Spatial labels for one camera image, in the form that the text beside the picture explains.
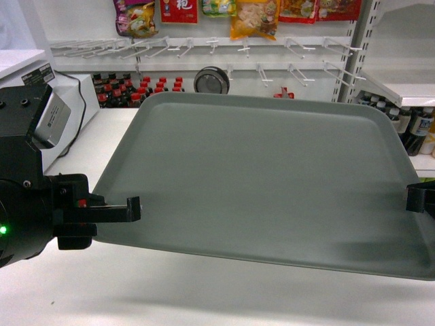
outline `white shelf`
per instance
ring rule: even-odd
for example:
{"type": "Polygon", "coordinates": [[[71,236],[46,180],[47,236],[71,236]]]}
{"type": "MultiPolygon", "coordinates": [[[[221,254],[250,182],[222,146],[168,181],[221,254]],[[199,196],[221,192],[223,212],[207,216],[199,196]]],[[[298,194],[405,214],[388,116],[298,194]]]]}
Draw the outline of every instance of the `white shelf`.
{"type": "Polygon", "coordinates": [[[398,107],[435,107],[435,69],[363,69],[366,80],[357,82],[364,90],[388,98],[398,107]]]}
{"type": "Polygon", "coordinates": [[[43,50],[0,50],[0,79],[45,57],[43,50]]]}
{"type": "Polygon", "coordinates": [[[435,178],[435,158],[432,155],[419,154],[410,159],[420,178],[435,178]]]}

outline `yellow snack package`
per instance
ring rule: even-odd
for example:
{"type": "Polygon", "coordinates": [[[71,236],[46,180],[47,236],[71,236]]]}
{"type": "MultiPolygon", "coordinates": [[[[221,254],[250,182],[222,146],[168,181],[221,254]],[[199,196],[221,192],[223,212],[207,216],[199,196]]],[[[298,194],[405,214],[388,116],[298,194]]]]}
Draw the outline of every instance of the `yellow snack package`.
{"type": "Polygon", "coordinates": [[[275,39],[281,0],[237,0],[237,15],[231,19],[231,39],[259,35],[275,39]]]}

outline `white table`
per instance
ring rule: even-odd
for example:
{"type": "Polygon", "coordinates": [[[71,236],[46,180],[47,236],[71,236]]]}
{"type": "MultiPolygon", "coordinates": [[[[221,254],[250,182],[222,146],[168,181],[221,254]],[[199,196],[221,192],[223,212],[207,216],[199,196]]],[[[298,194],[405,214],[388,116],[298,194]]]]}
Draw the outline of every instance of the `white table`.
{"type": "MultiPolygon", "coordinates": [[[[92,189],[135,109],[101,110],[47,174],[92,189]]],[[[0,269],[0,325],[435,325],[435,282],[93,242],[0,269]]]]}

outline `packaged food bag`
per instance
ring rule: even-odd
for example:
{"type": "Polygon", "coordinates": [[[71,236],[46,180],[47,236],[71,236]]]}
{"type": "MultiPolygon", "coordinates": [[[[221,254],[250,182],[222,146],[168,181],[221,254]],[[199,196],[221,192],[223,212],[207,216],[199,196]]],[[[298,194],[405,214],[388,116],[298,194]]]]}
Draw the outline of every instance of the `packaged food bag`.
{"type": "Polygon", "coordinates": [[[208,17],[236,16],[236,0],[202,0],[203,13],[208,17]]]}
{"type": "Polygon", "coordinates": [[[275,39],[280,0],[237,0],[237,15],[231,20],[231,39],[259,35],[275,39]]]}
{"type": "Polygon", "coordinates": [[[128,20],[127,32],[132,37],[151,37],[157,34],[154,24],[153,0],[124,0],[128,20]]]}
{"type": "Polygon", "coordinates": [[[281,0],[280,22],[314,24],[317,0],[281,0]]]}
{"type": "Polygon", "coordinates": [[[162,22],[196,24],[198,22],[197,0],[160,0],[162,22]]]}
{"type": "Polygon", "coordinates": [[[128,34],[128,18],[126,15],[126,7],[124,0],[114,0],[115,10],[116,10],[116,20],[115,27],[116,32],[120,36],[130,36],[128,34]]]}
{"type": "Polygon", "coordinates": [[[362,0],[319,0],[316,20],[357,20],[361,2],[362,0]]]}

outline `plastic tray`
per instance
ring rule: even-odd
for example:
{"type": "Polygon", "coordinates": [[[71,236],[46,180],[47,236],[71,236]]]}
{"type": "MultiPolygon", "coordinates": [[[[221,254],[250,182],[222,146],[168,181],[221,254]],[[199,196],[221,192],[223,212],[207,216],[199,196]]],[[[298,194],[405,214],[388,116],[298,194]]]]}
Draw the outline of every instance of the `plastic tray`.
{"type": "Polygon", "coordinates": [[[434,279],[435,221],[405,210],[418,182],[369,107],[224,96],[147,99],[94,193],[140,196],[142,220],[97,240],[273,264],[434,279]]]}

